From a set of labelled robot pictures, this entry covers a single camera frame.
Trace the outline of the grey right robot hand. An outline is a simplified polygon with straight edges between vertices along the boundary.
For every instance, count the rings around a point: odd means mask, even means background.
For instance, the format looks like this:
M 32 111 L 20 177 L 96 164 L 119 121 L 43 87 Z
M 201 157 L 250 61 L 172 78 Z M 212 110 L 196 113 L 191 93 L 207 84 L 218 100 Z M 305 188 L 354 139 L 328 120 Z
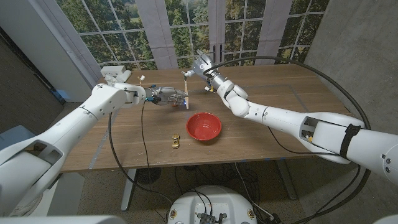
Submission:
M 218 69 L 211 70 L 208 74 L 204 75 L 205 70 L 215 66 L 214 61 L 203 51 L 197 50 L 198 56 L 194 59 L 192 70 L 204 81 L 208 83 L 214 82 L 214 77 L 217 76 Z

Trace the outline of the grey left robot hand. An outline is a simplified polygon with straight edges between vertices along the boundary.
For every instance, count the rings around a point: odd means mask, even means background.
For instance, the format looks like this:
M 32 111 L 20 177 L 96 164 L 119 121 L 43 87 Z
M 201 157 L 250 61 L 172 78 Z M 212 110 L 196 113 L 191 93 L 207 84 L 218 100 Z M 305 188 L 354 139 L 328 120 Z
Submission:
M 153 104 L 164 105 L 183 105 L 188 93 L 173 87 L 150 87 L 146 88 L 146 97 Z

